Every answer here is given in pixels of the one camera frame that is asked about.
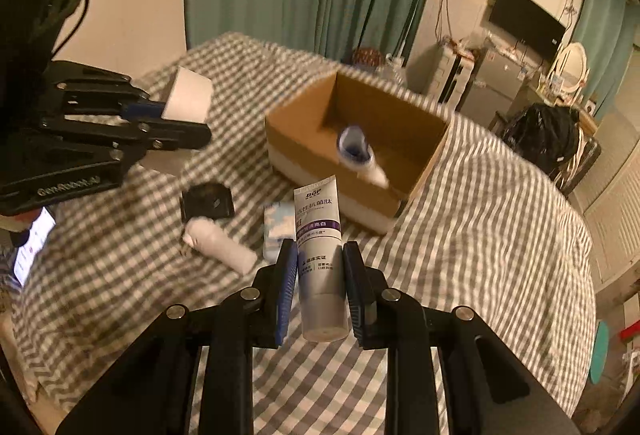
open brown box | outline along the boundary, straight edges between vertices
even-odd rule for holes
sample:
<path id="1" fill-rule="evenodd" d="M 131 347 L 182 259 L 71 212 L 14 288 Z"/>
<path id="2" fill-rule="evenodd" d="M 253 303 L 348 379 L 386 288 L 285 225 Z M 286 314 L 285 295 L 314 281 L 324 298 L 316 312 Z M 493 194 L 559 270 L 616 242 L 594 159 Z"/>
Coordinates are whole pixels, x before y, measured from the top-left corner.
<path id="1" fill-rule="evenodd" d="M 337 137 L 348 125 L 364 131 L 388 189 L 340 163 Z M 312 83 L 275 108 L 265 127 L 276 170 L 301 186 L 335 174 L 340 211 L 378 233 L 390 231 L 419 193 L 449 128 L 443 119 L 340 73 Z"/>

black bag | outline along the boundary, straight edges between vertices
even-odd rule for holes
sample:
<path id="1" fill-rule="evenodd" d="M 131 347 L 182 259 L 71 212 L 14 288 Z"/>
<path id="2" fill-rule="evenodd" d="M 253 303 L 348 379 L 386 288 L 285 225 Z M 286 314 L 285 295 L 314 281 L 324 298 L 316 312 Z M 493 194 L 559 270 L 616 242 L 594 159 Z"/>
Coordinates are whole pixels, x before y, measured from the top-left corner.
<path id="1" fill-rule="evenodd" d="M 578 150 L 578 110 L 535 103 L 514 118 L 501 139 L 518 155 L 554 177 Z"/>

gray mini fridge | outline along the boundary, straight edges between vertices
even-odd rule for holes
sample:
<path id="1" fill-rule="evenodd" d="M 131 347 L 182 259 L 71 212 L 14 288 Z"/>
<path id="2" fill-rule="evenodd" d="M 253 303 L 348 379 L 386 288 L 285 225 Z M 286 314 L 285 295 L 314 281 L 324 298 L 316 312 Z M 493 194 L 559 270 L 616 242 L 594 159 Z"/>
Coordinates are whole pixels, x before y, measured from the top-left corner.
<path id="1" fill-rule="evenodd" d="M 488 128 L 495 112 L 506 114 L 522 86 L 521 65 L 493 49 L 484 49 L 466 86 L 458 111 Z"/>

toothpaste cap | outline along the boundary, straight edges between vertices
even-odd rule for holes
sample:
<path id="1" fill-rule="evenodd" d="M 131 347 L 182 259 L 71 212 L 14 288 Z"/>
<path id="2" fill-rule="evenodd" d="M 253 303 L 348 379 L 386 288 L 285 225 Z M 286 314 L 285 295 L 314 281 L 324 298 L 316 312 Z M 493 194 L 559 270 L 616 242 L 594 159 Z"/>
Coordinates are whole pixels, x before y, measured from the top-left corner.
<path id="1" fill-rule="evenodd" d="M 307 341 L 327 343 L 349 335 L 346 303 L 335 294 L 316 294 L 301 302 L 302 336 Z"/>

teal stool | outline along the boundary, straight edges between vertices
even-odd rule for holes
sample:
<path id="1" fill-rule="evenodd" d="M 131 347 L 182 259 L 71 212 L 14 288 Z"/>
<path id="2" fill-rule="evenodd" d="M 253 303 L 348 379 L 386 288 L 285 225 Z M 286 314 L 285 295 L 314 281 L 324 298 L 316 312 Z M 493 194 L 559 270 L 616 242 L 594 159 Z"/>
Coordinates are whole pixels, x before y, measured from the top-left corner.
<path id="1" fill-rule="evenodd" d="M 609 327 L 604 321 L 598 321 L 596 340 L 593 344 L 593 354 L 591 354 L 591 367 L 589 369 L 589 379 L 594 385 L 597 385 L 602 377 L 604 365 L 607 361 L 607 351 L 609 351 Z"/>

